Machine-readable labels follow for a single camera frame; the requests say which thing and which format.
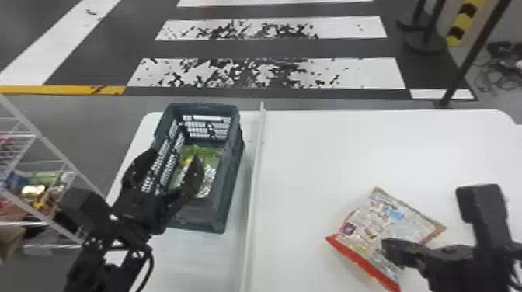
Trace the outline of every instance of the black pole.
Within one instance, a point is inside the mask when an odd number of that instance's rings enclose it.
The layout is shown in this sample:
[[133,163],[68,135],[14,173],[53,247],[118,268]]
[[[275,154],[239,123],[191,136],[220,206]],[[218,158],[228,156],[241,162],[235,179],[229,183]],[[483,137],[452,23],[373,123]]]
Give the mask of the black pole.
[[430,40],[433,32],[437,29],[437,22],[439,21],[440,14],[442,13],[442,8],[444,8],[444,4],[446,4],[446,0],[438,0],[435,4],[435,8],[433,8],[433,15],[430,19],[430,24],[424,31],[423,42],[427,42]]
[[420,14],[424,10],[424,5],[426,4],[426,0],[419,0],[417,1],[417,5],[415,6],[415,12],[413,12],[412,15],[412,23],[419,23],[420,20]]
[[441,54],[446,48],[446,40],[437,33],[437,22],[446,0],[437,0],[430,22],[424,31],[414,31],[404,36],[405,45],[417,54],[435,55]]
[[397,18],[397,26],[405,31],[420,31],[427,27],[427,18],[423,16],[426,0],[417,0],[415,10],[406,11]]
[[496,4],[493,12],[491,12],[491,15],[488,18],[488,21],[485,23],[484,28],[478,35],[477,40],[469,51],[468,56],[466,56],[464,62],[462,62],[462,66],[458,69],[457,77],[455,77],[453,84],[446,91],[444,97],[440,100],[439,107],[447,107],[448,103],[453,97],[453,94],[455,94],[455,91],[457,91],[458,86],[461,84],[462,79],[464,79],[466,73],[468,73],[469,68],[473,65],[473,61],[479,55],[480,50],[484,47],[484,44],[488,40],[489,35],[495,28],[496,24],[500,21],[500,18],[502,18],[502,15],[510,4],[511,0],[499,0],[499,2]]

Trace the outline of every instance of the cable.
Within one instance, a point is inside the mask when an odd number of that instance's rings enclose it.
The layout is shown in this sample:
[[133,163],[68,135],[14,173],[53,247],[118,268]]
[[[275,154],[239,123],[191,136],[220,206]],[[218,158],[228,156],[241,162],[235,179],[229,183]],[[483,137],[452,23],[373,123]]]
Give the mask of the cable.
[[473,84],[481,92],[494,92],[495,89],[511,91],[522,87],[522,77],[516,74],[505,75],[497,69],[499,59],[492,59],[482,64],[473,64],[480,68]]
[[136,292],[141,292],[143,290],[143,288],[145,288],[145,285],[147,285],[147,282],[148,282],[148,278],[150,278],[152,275],[153,269],[154,269],[154,256],[150,253],[149,257],[148,257],[147,274],[145,275],[145,278],[143,279],[143,281],[141,281],[140,286],[136,289]]

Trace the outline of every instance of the crosswalk stripe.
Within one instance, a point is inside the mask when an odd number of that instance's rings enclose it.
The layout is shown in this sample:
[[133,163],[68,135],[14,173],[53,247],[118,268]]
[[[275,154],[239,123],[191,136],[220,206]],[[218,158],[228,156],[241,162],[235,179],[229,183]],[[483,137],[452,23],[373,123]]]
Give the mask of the crosswalk stripe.
[[179,7],[370,2],[373,0],[180,0]]
[[0,85],[42,85],[120,0],[82,0],[0,72]]
[[168,20],[156,40],[384,38],[379,16]]
[[405,89],[393,57],[143,59],[127,86]]
[[[410,89],[409,92],[413,99],[442,99],[442,96],[446,93],[446,89]],[[473,100],[475,97],[468,89],[458,89],[453,99]]]

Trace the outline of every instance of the wire shelf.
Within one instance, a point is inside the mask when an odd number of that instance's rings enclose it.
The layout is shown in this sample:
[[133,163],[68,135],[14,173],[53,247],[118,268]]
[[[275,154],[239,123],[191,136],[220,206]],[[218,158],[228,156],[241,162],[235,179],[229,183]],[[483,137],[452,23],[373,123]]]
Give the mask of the wire shelf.
[[61,213],[58,204],[73,185],[102,195],[0,94],[0,227],[43,228],[36,237],[24,240],[27,254],[52,255],[53,249],[79,247],[85,232]]
[[35,139],[33,134],[0,134],[0,182],[7,179]]

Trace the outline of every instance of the snack bag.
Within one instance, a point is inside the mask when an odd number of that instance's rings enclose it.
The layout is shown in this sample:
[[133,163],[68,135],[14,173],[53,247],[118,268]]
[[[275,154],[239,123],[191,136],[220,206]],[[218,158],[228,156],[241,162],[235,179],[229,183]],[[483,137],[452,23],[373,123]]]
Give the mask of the snack bag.
[[398,275],[402,269],[385,258],[381,239],[399,238],[423,245],[445,229],[384,190],[375,188],[367,201],[348,214],[339,231],[326,241],[387,290],[399,292]]

